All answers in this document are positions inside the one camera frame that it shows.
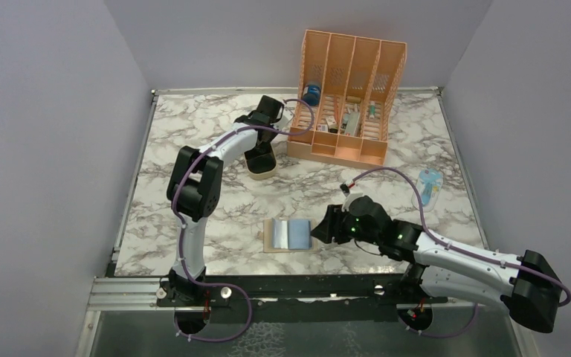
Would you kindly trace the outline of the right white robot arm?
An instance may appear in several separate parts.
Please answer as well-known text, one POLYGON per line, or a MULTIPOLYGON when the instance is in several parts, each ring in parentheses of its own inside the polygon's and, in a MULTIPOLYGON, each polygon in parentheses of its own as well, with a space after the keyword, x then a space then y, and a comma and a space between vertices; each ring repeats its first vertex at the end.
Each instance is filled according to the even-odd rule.
POLYGON ((497 307, 530 330, 551 333, 564 288, 543 255, 522 256, 475 248, 421 225, 391 219, 369 196, 328 205, 311 231, 325 244, 366 242, 383 257, 409 264, 391 292, 416 303, 422 298, 457 298, 497 307))

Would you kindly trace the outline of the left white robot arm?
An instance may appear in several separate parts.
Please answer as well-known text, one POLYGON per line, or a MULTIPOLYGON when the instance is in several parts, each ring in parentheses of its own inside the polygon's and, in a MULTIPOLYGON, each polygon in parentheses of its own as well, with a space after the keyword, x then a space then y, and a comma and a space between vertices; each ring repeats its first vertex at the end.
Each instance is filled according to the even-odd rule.
POLYGON ((219 203, 224 168, 243 158, 248 172, 257 178, 274 174, 277 160, 271 142, 280 131, 283 110, 282 101, 264 95, 255 110, 238 117, 216 139, 179 150, 167 198, 181 233, 169 284, 182 303, 195 305, 204 295, 205 228, 219 203))

